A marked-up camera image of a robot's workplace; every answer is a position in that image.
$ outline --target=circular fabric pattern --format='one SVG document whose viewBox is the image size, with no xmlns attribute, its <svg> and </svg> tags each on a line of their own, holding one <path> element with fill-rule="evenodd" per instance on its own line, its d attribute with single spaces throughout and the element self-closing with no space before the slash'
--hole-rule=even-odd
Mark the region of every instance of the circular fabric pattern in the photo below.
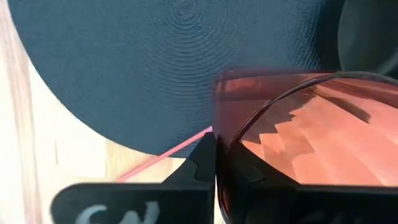
<svg viewBox="0 0 398 224">
<path fill-rule="evenodd" d="M 26 51 L 57 98 L 106 138 L 150 154 L 211 125 L 211 85 L 223 71 L 320 68 L 317 27 L 329 4 L 9 0 Z M 335 38 L 333 26 L 324 30 Z"/>
</svg>

